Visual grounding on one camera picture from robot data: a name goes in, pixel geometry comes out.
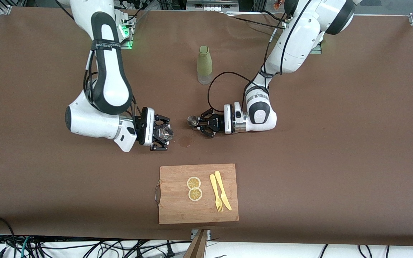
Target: knife blade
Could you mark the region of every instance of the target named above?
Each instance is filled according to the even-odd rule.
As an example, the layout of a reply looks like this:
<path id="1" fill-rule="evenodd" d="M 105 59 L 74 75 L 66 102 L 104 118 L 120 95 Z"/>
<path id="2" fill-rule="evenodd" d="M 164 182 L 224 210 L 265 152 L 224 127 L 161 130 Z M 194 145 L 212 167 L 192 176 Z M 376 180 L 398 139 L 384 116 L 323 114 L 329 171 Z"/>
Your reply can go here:
<path id="1" fill-rule="evenodd" d="M 227 199 L 226 192 L 224 191 L 223 180 L 221 178 L 221 173 L 219 171 L 214 172 L 214 176 L 216 177 L 216 181 L 218 182 L 219 188 L 221 188 L 221 199 L 223 200 L 224 205 L 226 208 L 231 211 L 232 207 L 229 204 L 229 200 Z"/>

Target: wooden cutting board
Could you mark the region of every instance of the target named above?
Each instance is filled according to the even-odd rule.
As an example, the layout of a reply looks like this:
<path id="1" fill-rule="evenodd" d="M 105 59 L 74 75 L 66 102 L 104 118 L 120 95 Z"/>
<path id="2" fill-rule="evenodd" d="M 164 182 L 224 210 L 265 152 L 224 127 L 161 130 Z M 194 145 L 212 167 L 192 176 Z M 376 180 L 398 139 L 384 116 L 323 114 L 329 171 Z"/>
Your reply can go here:
<path id="1" fill-rule="evenodd" d="M 221 173 L 224 190 L 232 210 L 223 204 L 223 212 L 218 212 L 210 175 Z M 187 180 L 200 179 L 202 198 L 191 201 L 188 197 Z M 160 167 L 159 224 L 205 223 L 238 221 L 237 180 L 235 164 L 208 164 Z"/>

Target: cutting board handle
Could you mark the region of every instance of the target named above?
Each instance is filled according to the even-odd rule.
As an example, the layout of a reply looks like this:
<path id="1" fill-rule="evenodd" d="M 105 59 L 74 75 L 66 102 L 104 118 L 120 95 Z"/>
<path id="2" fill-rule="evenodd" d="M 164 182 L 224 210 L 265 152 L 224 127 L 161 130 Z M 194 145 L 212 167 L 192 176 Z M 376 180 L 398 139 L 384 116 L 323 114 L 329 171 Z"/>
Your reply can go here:
<path id="1" fill-rule="evenodd" d="M 160 180 L 157 182 L 157 186 L 156 186 L 155 192 L 156 192 L 156 197 L 155 197 L 156 204 L 157 204 L 157 206 L 160 206 L 160 200 L 157 201 L 157 192 L 160 192 Z"/>

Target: transparent bottle base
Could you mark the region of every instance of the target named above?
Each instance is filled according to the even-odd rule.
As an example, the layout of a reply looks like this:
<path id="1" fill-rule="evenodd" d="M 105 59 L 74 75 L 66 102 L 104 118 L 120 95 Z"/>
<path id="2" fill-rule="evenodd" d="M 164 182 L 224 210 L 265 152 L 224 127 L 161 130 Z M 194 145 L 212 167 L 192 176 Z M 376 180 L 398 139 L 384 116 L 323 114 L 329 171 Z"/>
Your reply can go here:
<path id="1" fill-rule="evenodd" d="M 210 73 L 210 75 L 200 75 L 197 73 L 197 78 L 199 82 L 203 85 L 207 85 L 211 83 L 211 80 L 213 80 L 213 73 Z"/>

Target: fork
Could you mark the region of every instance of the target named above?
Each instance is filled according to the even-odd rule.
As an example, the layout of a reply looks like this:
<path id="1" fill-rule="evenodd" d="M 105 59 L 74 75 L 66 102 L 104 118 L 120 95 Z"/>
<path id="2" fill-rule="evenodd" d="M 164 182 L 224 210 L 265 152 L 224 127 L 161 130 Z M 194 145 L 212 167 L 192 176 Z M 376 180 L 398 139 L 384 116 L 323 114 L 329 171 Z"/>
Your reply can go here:
<path id="1" fill-rule="evenodd" d="M 214 195 L 216 196 L 216 200 L 214 201 L 216 204 L 216 209 L 218 210 L 218 212 L 222 212 L 223 202 L 221 201 L 221 199 L 219 199 L 218 185 L 216 184 L 216 177 L 214 176 L 214 174 L 210 175 L 210 181 L 211 181 L 211 185 L 213 186 Z"/>

